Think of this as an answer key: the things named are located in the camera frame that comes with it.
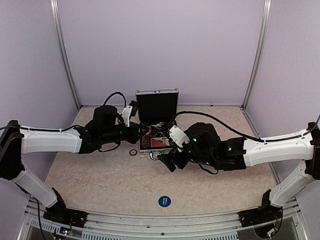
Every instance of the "white robot arm segment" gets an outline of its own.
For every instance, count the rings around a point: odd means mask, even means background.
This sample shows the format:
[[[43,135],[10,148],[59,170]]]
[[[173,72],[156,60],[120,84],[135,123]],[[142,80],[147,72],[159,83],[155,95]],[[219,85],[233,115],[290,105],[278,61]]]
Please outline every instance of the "white robot arm segment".
[[[69,152],[78,153],[82,139],[75,129],[68,131],[35,131],[20,130],[23,134],[21,154],[36,152]]]
[[[311,175],[306,174],[305,172],[306,162],[302,160],[286,179],[271,189],[269,197],[270,205],[276,208],[281,208],[289,199],[294,197],[308,184],[315,181]]]
[[[291,134],[262,138],[262,140],[303,136],[306,132],[307,130],[303,129]],[[284,160],[310,160],[314,154],[314,146],[311,145],[312,139],[311,133],[303,137],[276,142],[257,142],[247,139],[244,141],[243,146],[243,149],[246,150],[246,154],[243,155],[245,165],[252,167],[257,164]]]
[[[12,181],[38,199],[46,208],[51,208],[57,202],[55,192],[28,169],[21,171]]]

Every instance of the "beige floor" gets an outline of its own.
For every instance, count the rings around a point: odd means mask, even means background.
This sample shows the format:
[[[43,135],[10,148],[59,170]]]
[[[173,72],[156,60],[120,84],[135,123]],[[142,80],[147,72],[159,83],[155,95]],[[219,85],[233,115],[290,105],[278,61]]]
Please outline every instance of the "beige floor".
[[[251,134],[238,107],[182,106],[178,110],[212,114],[238,131]],[[74,123],[84,125],[93,111],[94,108],[82,108]],[[213,123],[222,140],[237,136],[206,117],[184,114],[177,118],[182,130],[196,122]],[[210,214],[256,207],[263,193],[275,185],[267,164],[210,175],[188,163],[185,169],[171,173],[149,156],[130,156],[131,149],[138,150],[138,144],[123,142],[117,150],[106,153],[59,152],[46,183],[57,189],[71,208],[152,216]],[[159,206],[161,196],[171,198],[169,207]]]

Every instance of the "black cable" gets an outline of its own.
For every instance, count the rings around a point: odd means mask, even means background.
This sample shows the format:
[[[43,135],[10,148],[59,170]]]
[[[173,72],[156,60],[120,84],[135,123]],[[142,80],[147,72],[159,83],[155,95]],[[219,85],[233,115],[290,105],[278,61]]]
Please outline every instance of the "black cable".
[[[173,142],[173,144],[176,146],[177,149],[180,149],[180,150],[184,149],[183,147],[178,146],[175,142]]]
[[[232,127],[228,126],[227,124],[225,124],[223,121],[219,120],[218,118],[212,116],[212,115],[209,115],[207,113],[204,113],[204,112],[198,112],[198,111],[180,111],[178,112],[175,116],[178,116],[178,115],[181,115],[181,114],[195,114],[195,115],[202,115],[202,116],[206,116],[208,118],[211,118],[215,121],[217,121],[218,123],[220,123],[221,125],[225,126],[227,129],[229,129],[230,131],[242,136],[242,137],[245,137],[247,139],[251,139],[253,141],[256,141],[256,142],[260,142],[260,143],[263,143],[264,141],[260,138],[257,138],[257,137],[254,137],[254,136],[249,136],[247,134],[244,134],[242,132],[239,132],[235,129],[233,129]]]
[[[44,231],[42,230],[42,226],[41,226],[40,204],[39,204],[38,199],[35,199],[35,200],[36,200],[36,204],[38,205],[38,221],[39,221],[40,232],[41,232],[41,235],[42,235],[43,239],[47,240],[46,237],[45,237]]]
[[[125,120],[119,113],[115,112],[113,115],[118,119],[119,124],[124,124]]]
[[[111,148],[111,149],[108,149],[108,150],[104,150],[104,151],[102,151],[101,149],[99,149],[98,152],[99,152],[99,153],[110,152],[110,151],[116,150],[118,147],[120,147],[120,145],[121,145],[121,142],[118,143],[118,145],[117,145],[116,147],[114,147],[114,148]]]
[[[286,140],[291,140],[291,139],[302,138],[302,137],[308,135],[309,133],[311,133],[318,126],[319,121],[320,121],[320,114],[319,114],[318,119],[316,120],[314,126],[310,130],[305,132],[303,135],[296,135],[296,136],[290,136],[290,137],[278,138],[278,139],[270,139],[270,140],[266,140],[265,142],[266,143],[274,143],[274,142],[281,142],[281,141],[286,141]]]
[[[45,129],[45,128],[33,128],[33,127],[24,127],[24,126],[3,126],[3,127],[0,127],[0,131],[1,130],[4,130],[4,129],[22,129],[22,130],[28,130],[28,131],[39,131],[39,132],[65,132],[65,131],[68,131],[72,128],[75,128],[75,127],[79,127],[79,128],[84,128],[83,126],[80,126],[80,125],[72,125],[70,127],[67,127],[67,128],[64,128],[64,129]]]
[[[313,126],[313,128],[311,128],[309,131],[307,131],[306,133],[304,133],[303,136],[311,133],[311,132],[318,126],[319,121],[320,121],[320,114],[319,114],[318,119],[316,120],[315,125]]]
[[[142,130],[142,129],[144,130],[144,131],[141,131],[140,134],[139,134],[139,139],[141,140],[142,137],[143,137],[144,135],[146,135],[146,134],[150,131],[150,129],[149,129],[147,126],[143,126],[143,125],[138,124],[138,123],[136,123],[136,125],[137,125],[138,127],[140,127],[141,130]]]
[[[235,129],[233,129],[232,127],[228,126],[227,124],[225,124],[223,121],[219,120],[218,118],[212,116],[212,115],[209,115],[207,113],[203,113],[203,112],[197,112],[197,111],[181,111],[181,112],[178,112],[175,116],[178,116],[178,115],[181,115],[181,114],[195,114],[195,115],[202,115],[202,116],[206,116],[208,118],[211,118],[215,121],[217,121],[218,123],[220,123],[221,125],[225,126],[227,129],[229,129],[230,131],[242,136],[242,137],[245,137],[247,139],[250,139],[250,140],[253,140],[253,141],[256,141],[256,142],[259,142],[259,143],[275,143],[275,142],[281,142],[281,141],[287,141],[287,140],[292,140],[292,139],[298,139],[298,138],[302,138],[304,136],[306,136],[307,134],[309,134],[311,131],[313,131],[319,121],[320,121],[320,114],[318,116],[318,119],[316,120],[315,122],[315,125],[313,126],[312,129],[310,129],[309,131],[305,132],[303,135],[296,135],[296,136],[290,136],[290,137],[284,137],[284,138],[278,138],[278,139],[269,139],[269,140],[263,140],[261,138],[257,138],[257,137],[253,137],[253,136],[249,136],[247,134],[244,134],[244,133],[241,133]]]
[[[123,100],[124,100],[124,107],[127,106],[127,100],[126,100],[125,95],[124,95],[122,92],[119,92],[119,91],[116,91],[116,92],[112,93],[110,96],[108,96],[107,99],[104,101],[103,106],[106,105],[107,102],[109,101],[109,99],[110,99],[112,96],[114,96],[114,95],[120,95],[120,96],[122,96],[122,97],[123,97]]]
[[[206,171],[206,172],[209,173],[209,174],[217,175],[217,174],[219,173],[219,169],[218,169],[216,172],[212,172],[212,171],[210,171],[210,170],[208,170],[208,169],[205,169],[201,164],[198,163],[198,165],[199,165],[199,167],[200,167],[203,171]]]
[[[276,232],[271,236],[271,237],[274,237],[276,234],[278,234],[278,232],[280,231],[280,228],[282,226],[282,222],[284,220],[284,207],[282,206],[281,207],[281,221],[280,221],[280,225],[279,227],[276,229]]]

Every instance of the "blue sticker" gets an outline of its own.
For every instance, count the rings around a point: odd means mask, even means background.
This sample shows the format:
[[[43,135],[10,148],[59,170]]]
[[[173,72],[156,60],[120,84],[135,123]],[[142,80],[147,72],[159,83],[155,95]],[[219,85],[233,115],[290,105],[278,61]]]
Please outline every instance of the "blue sticker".
[[[171,199],[168,196],[162,196],[159,198],[159,205],[163,208],[169,207],[171,204]]]

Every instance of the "lavender wall panel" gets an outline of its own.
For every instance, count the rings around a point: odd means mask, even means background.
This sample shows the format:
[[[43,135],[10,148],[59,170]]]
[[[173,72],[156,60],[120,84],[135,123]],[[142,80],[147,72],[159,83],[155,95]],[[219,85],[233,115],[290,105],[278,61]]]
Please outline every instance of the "lavender wall panel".
[[[274,0],[248,114],[261,136],[306,128],[320,112],[320,1]],[[285,178],[297,161],[276,163]],[[320,183],[297,195],[312,240],[320,232]]]
[[[11,1],[0,5],[0,126],[67,127],[76,114],[60,57],[49,1]],[[29,154],[23,162],[42,179],[53,153]],[[29,197],[0,179],[0,239],[16,234]]]
[[[263,8],[264,0],[59,1],[81,103],[179,87],[181,104],[240,105]]]

